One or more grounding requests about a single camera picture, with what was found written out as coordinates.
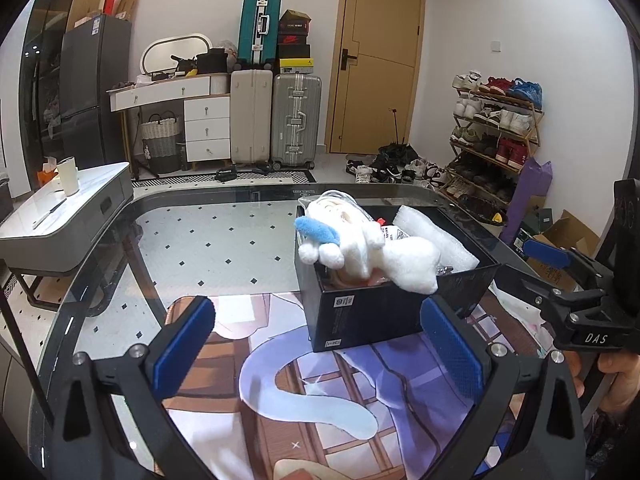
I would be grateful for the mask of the cardboard box on floor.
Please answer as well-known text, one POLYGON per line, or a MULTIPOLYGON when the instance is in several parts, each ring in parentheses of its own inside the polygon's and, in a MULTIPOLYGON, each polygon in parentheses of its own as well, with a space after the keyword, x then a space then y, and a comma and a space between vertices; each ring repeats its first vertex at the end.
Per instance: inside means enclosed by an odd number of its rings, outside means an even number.
MULTIPOLYGON (((584 255, 591 257, 596 253, 600 236, 593 232, 582 220, 571 212, 564 210, 561 217, 544 232, 529 237, 528 240, 539 240, 557 248, 577 248, 584 255)), ((574 292, 578 286, 565 272, 546 266, 533 258, 527 258, 527 264, 546 282, 564 292, 574 292)))

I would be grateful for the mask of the black umbrella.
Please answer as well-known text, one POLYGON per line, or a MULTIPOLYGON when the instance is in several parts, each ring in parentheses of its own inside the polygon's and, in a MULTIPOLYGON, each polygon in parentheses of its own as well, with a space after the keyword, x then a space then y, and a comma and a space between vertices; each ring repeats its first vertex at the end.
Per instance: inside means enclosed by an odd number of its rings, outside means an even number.
POLYGON ((390 111, 393 114, 395 141, 379 148, 378 154, 382 156, 384 162, 405 167, 409 165, 410 162, 419 159, 419 155, 416 150, 399 135, 396 108, 392 108, 390 111))

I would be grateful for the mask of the white foam sheet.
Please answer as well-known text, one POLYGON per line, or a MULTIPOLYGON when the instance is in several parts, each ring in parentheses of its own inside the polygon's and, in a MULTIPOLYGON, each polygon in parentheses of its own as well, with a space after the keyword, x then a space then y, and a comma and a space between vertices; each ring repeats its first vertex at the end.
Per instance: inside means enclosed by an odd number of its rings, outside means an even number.
POLYGON ((396 212, 393 224, 410 236, 429 240, 440 251, 439 265, 452 272, 465 272, 477 268, 480 259, 469 252, 452 234, 436 226, 421 211, 402 205, 396 212))

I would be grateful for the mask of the beige suitcase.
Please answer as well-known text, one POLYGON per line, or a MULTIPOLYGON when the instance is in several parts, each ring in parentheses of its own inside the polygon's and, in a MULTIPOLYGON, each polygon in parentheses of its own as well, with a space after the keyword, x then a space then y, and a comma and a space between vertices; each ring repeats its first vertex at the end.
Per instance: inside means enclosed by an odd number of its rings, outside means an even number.
POLYGON ((254 165, 269 159, 272 84, 270 70, 231 74, 230 142, 235 164, 254 165))

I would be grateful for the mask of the wooden shoe rack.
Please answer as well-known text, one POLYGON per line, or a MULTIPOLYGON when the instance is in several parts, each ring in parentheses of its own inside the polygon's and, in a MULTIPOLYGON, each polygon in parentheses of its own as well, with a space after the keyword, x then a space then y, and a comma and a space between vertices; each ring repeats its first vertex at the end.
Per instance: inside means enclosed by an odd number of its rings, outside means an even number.
POLYGON ((449 139, 454 159, 446 166, 445 194, 455 202, 479 198, 505 211, 526 162, 540 147, 542 87, 522 78, 484 79, 470 70, 454 76, 452 88, 457 92, 449 139))

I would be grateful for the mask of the black cardboard box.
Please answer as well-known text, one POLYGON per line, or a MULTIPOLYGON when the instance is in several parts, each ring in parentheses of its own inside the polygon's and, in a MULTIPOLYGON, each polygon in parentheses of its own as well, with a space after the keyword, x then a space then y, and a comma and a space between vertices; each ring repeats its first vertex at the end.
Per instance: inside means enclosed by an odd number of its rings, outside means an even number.
MULTIPOLYGON (((464 318, 484 296, 499 263, 442 209, 419 206, 416 210, 480 260, 473 270, 445 274, 437 279, 439 296, 464 318)), ((296 260, 295 270, 314 352, 375 344, 422 330, 423 294, 406 292, 391 282, 341 288, 331 283, 330 272, 321 263, 307 266, 296 260)))

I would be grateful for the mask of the white plush toy blue ear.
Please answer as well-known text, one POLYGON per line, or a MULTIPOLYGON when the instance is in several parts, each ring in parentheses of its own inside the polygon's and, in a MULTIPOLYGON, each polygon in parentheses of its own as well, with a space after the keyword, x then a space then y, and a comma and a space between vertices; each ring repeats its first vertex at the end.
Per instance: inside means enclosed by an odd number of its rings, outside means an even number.
POLYGON ((320 263, 358 281, 370 280, 378 271, 407 292, 436 292, 440 251, 434 244, 409 236, 375 248, 373 221, 352 196, 337 190, 321 194, 294 221, 299 261, 307 266, 320 263))

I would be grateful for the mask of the yellow wooden door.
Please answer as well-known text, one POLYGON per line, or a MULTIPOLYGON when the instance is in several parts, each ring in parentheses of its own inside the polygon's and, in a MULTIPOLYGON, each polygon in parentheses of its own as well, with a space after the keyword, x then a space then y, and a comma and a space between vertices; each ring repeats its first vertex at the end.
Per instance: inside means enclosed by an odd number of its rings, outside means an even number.
POLYGON ((425 0, 340 0, 326 149, 375 154, 406 142, 420 75, 425 0))

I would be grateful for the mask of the oval vanity mirror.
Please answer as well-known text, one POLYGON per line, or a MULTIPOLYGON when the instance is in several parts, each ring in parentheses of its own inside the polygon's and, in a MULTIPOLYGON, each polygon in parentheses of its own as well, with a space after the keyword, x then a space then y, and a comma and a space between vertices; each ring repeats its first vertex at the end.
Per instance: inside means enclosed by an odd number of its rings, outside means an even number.
POLYGON ((212 40, 194 32, 186 36, 155 40, 143 51, 139 68, 143 75, 172 72, 179 60, 192 60, 207 53, 213 47, 212 40))

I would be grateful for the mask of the white paper cup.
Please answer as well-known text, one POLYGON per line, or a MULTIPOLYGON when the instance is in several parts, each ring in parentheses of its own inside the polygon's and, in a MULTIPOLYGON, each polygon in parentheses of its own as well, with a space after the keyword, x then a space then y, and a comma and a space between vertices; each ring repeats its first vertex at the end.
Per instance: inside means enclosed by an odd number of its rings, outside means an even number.
POLYGON ((60 185, 66 197, 70 197, 79 191, 79 178, 76 160, 73 156, 66 157, 56 166, 60 185))

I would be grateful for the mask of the silver aluminium suitcase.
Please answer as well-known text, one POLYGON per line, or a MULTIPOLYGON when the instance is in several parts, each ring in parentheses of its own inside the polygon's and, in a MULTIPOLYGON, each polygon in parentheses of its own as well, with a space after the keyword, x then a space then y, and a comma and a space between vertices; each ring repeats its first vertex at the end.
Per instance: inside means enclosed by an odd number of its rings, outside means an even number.
POLYGON ((311 74, 274 77, 270 160, 273 169, 314 168, 322 82, 311 74))

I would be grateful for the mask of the stacked shoe boxes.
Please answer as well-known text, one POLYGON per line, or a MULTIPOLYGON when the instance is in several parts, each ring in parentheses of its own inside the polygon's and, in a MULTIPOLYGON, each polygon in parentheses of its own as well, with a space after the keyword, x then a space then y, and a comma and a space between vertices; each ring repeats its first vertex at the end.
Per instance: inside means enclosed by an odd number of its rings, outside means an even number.
POLYGON ((277 54, 281 74, 312 74, 314 59, 308 42, 311 17, 288 9, 278 24, 277 54))

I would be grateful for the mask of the teal suitcase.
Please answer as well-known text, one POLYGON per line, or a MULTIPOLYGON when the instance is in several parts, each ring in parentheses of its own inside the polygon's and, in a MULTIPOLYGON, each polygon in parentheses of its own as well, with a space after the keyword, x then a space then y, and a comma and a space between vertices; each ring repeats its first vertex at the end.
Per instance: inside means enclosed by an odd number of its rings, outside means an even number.
POLYGON ((243 68, 269 70, 276 62, 280 10, 281 0, 243 0, 238 44, 243 68))

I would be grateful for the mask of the black refrigerator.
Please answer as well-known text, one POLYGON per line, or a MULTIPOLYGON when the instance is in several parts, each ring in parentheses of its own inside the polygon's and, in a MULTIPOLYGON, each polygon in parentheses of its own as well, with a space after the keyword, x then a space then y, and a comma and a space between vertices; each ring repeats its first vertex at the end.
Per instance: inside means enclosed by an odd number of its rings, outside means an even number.
POLYGON ((131 24, 109 15, 67 30, 70 0, 35 0, 23 44, 18 111, 27 172, 46 157, 80 169, 126 159, 108 92, 128 80, 131 24))

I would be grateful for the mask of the beige trash bin black liner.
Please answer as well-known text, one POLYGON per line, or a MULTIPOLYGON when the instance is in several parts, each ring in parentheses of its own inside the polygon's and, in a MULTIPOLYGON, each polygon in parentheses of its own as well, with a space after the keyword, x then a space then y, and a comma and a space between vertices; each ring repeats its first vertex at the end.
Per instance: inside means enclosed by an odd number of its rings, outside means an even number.
POLYGON ((458 199, 459 206, 479 222, 492 226, 504 226, 506 213, 484 198, 463 194, 458 199))

